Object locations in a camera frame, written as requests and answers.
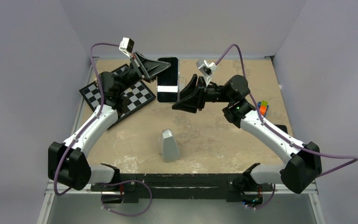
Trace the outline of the blue smartphone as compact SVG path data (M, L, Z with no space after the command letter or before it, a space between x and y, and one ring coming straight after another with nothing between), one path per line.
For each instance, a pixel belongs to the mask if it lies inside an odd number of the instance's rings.
M274 124L274 129L276 132L279 132L280 135L284 135L284 134L288 134L288 128L286 125L278 125L278 124Z

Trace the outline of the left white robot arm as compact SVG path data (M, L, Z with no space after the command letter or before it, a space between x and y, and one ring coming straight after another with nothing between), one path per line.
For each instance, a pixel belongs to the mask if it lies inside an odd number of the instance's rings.
M63 142L53 142L48 148L48 177L54 184L82 190L87 184L102 183L109 191L120 186L119 169L100 164L90 166L87 160L93 146L119 117L128 112L130 104L124 92L139 81L153 82L170 68L169 62L152 60L139 52L130 55L124 71L104 71L97 75L102 93L100 104L87 121Z

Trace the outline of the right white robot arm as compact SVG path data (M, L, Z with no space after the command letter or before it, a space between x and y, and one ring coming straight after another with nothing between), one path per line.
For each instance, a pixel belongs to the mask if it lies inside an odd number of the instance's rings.
M305 144L260 116L245 99L249 94L244 76L234 75L224 85L217 85L207 84L194 74L172 109L196 113L207 102L228 103L222 109L226 120L256 137L282 161L281 165L253 164L243 172L243 185L254 190L262 184L283 184L294 193L302 193L322 172L318 145L312 141Z

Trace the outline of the black smartphone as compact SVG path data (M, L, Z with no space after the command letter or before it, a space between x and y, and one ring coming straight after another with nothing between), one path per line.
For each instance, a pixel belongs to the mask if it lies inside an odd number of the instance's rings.
M179 99L179 59L177 57L160 57L158 61L170 63L170 67L157 77L157 101L159 103L176 103Z

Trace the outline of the white phone case with phone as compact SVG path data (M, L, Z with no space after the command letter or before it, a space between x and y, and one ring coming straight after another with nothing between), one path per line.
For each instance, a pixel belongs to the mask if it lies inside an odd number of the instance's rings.
M184 77L179 77L179 91L182 91L186 86L186 79Z

